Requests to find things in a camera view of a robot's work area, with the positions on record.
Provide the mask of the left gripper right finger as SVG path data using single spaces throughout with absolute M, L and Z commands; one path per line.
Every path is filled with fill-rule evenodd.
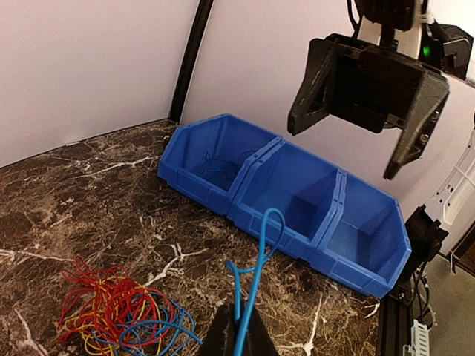
M 244 356 L 278 356 L 258 310 L 253 310 L 243 345 Z

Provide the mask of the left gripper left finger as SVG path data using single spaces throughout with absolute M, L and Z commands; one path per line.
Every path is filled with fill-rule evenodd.
M 202 345 L 203 356 L 231 356 L 234 354 L 237 326 L 233 304 L 222 305 L 209 327 Z

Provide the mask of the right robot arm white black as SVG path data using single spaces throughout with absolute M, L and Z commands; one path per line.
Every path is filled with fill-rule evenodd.
M 375 134 L 398 128 L 384 172 L 390 180 L 424 152 L 448 99 L 448 76 L 466 77 L 474 38 L 438 23 L 426 1 L 349 1 L 347 11 L 351 36 L 309 43 L 287 130 L 297 135 L 330 115 Z

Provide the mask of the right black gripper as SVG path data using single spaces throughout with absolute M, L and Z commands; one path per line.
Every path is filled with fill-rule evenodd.
M 332 115 L 375 134 L 402 132 L 383 177 L 419 159 L 447 102 L 447 79 L 409 58 L 332 34 L 309 43 L 304 78 L 289 111 L 296 136 Z

